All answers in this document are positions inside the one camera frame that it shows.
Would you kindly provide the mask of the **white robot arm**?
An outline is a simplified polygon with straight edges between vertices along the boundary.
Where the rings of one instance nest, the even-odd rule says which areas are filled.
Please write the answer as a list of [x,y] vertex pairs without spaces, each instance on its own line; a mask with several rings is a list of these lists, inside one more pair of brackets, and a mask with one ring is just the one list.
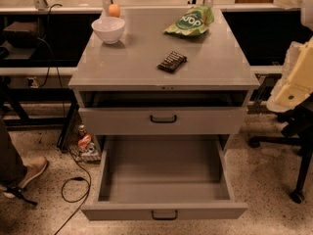
[[[313,0],[274,0],[284,9],[299,7],[300,22],[313,29]],[[268,110],[284,113],[293,110],[313,93],[313,37],[304,44],[293,42],[286,53],[282,77],[266,102]]]

